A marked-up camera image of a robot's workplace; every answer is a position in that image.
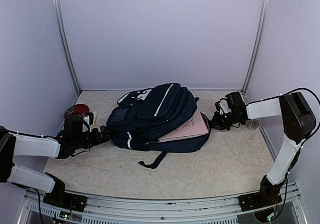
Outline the pink booklet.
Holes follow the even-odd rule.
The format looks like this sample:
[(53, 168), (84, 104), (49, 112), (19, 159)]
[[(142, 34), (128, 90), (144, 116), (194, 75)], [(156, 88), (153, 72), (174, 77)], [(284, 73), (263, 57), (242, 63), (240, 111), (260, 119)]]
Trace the pink booklet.
[(209, 130), (201, 113), (197, 110), (193, 116), (170, 133), (160, 137), (159, 143), (195, 138), (208, 134)]

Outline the navy blue student backpack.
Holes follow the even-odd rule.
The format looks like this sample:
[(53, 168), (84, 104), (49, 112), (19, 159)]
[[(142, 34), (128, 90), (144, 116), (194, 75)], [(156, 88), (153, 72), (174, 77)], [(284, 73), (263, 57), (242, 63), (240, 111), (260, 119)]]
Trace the navy blue student backpack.
[(134, 151), (159, 151), (152, 164), (139, 164), (155, 169), (167, 153), (191, 153), (201, 149), (211, 133), (210, 121), (205, 114), (199, 119), (204, 133), (172, 141), (161, 138), (187, 122), (197, 110), (198, 99), (179, 83), (167, 83), (154, 88), (132, 91), (117, 101), (106, 128), (111, 131), (113, 143)]

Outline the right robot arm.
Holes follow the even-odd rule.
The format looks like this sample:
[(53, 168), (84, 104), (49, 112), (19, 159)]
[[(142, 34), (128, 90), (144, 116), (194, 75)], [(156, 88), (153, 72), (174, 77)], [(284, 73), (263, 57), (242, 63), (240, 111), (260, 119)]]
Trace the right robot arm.
[(273, 188), (281, 186), (288, 178), (301, 149), (320, 128), (319, 121), (305, 99), (303, 92), (314, 93), (307, 88), (297, 88), (284, 94), (246, 103), (236, 91), (215, 103), (210, 126), (226, 131), (245, 125), (249, 121), (276, 119), (282, 132), (282, 144), (273, 166), (262, 181), (265, 187), (256, 194), (256, 202), (266, 206), (276, 194)]

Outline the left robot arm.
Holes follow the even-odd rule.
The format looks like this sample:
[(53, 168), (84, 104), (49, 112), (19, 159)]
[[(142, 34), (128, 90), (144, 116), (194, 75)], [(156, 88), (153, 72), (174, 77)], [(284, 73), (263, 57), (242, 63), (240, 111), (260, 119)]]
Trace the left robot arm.
[(71, 116), (64, 121), (57, 136), (37, 136), (0, 128), (0, 181), (18, 184), (49, 194), (57, 205), (70, 202), (65, 185), (50, 174), (14, 163), (18, 156), (66, 159), (110, 140), (112, 132), (106, 126), (91, 128), (91, 121), (81, 116)]

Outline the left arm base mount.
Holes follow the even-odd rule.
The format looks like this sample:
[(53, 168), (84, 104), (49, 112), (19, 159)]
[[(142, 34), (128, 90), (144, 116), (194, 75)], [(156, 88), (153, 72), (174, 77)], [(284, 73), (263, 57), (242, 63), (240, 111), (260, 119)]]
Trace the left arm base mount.
[(49, 173), (46, 174), (53, 178), (54, 187), (50, 193), (45, 193), (43, 202), (54, 207), (83, 213), (86, 207), (87, 197), (66, 192), (66, 186), (62, 180)]

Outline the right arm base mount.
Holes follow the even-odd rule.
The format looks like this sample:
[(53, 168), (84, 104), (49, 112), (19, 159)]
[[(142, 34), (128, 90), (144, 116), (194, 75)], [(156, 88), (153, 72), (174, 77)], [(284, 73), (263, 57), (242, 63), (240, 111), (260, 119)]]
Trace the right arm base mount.
[(242, 212), (259, 209), (281, 203), (282, 198), (280, 190), (285, 181), (273, 185), (266, 176), (263, 177), (258, 192), (240, 195), (238, 197), (239, 205)]

